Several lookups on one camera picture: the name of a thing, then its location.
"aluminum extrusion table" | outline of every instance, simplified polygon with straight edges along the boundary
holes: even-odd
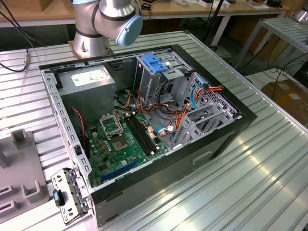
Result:
[[[256,90],[193,35],[171,32],[139,36],[117,52],[181,45],[258,118],[218,158],[170,185],[100,230],[301,230],[308,223],[308,131]],[[0,136],[25,128],[34,137],[52,193],[51,175],[71,167],[38,66],[75,59],[68,45],[30,49],[26,72],[0,68]],[[0,53],[3,64],[21,68],[25,50]],[[96,230],[91,214],[63,224],[49,202],[0,224],[0,230]]]
[[[256,49],[255,53],[257,53],[262,47],[265,45],[267,40],[270,38],[272,34],[277,35],[278,37],[284,39],[293,48],[287,54],[287,57],[291,57],[291,55],[296,51],[296,49],[301,50],[303,53],[308,52],[308,25],[301,24],[295,21],[292,18],[273,18],[273,19],[261,19],[256,25],[253,33],[250,35],[246,44],[244,45],[241,53],[239,54],[239,58],[237,60],[236,65],[234,66],[236,69],[241,64],[245,54],[248,52],[251,44],[257,37],[261,28],[267,29],[269,32],[266,34],[264,39],[261,41],[260,45]]]

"ram slot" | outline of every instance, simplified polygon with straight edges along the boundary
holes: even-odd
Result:
[[[129,130],[133,133],[136,141],[146,155],[151,155],[151,152],[156,152],[156,147],[144,131],[143,127],[135,117],[126,117],[124,119]]]

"green motherboard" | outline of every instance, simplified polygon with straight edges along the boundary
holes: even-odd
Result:
[[[86,129],[89,145],[90,145],[90,158],[89,162],[92,167],[92,172],[89,174],[91,187],[96,187],[104,182],[105,176],[112,176],[110,179],[120,174],[129,171],[131,166],[137,167],[147,161],[166,153],[168,150],[162,140],[157,137],[153,139],[147,127],[150,126],[149,122],[143,114],[136,114],[135,118],[142,124],[151,142],[155,145],[156,151],[154,154],[147,154],[137,142],[133,132],[129,129],[124,117],[120,118],[120,123],[123,128],[123,135],[107,139],[103,127],[100,123],[95,126],[90,126]],[[114,129],[117,126],[113,119],[104,121],[105,128]]]

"power cord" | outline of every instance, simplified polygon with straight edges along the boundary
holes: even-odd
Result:
[[[5,69],[7,69],[9,71],[13,71],[13,72],[23,72],[23,71],[25,71],[29,67],[29,64],[30,64],[30,54],[29,54],[28,48],[26,48],[26,55],[25,55],[25,58],[24,58],[24,64],[25,64],[24,68],[20,69],[20,70],[11,69],[11,68],[3,65],[2,63],[0,63],[0,66],[4,67]]]

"workbench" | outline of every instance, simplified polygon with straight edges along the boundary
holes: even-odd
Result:
[[[46,26],[46,25],[65,25],[75,24],[75,15],[73,4],[70,0],[53,0],[48,7],[42,12],[36,12],[16,7],[9,7],[12,14],[21,26]],[[221,8],[218,16],[223,16],[220,26],[212,41],[212,46],[216,46],[225,30],[231,16],[236,15],[262,15],[262,14],[277,14],[282,18],[289,10],[288,7],[256,10],[237,0],[231,4],[229,8]],[[148,11],[143,11],[143,18],[148,19],[168,19],[168,18],[195,18],[208,17],[210,7],[205,8],[199,4],[191,6],[182,6],[174,1],[172,2],[154,2],[151,8],[151,17]],[[12,27],[0,16],[0,27]]]
[[[292,49],[286,55],[285,61],[281,66],[287,64],[290,57],[296,49],[299,49],[303,53],[308,53],[308,25],[302,24],[294,20],[293,18],[272,18],[272,19],[261,19],[256,25],[253,33],[250,35],[249,39],[245,43],[243,49],[241,50],[235,68],[241,64],[245,54],[248,52],[251,44],[257,37],[259,31],[265,28],[268,30],[267,35],[264,37],[263,41],[255,51],[257,53],[265,45],[266,41],[274,34],[281,39],[292,45]]]
[[[103,226],[104,230],[302,230],[308,223],[308,131],[215,53],[185,32],[139,36],[114,53],[179,44],[257,116],[216,159]],[[0,53],[15,69],[25,50]],[[0,68],[0,136],[34,133],[44,176],[72,167],[53,117],[38,66],[74,60],[68,45],[30,49],[26,72]],[[0,224],[0,230],[94,231],[91,214],[63,224],[52,197]]]

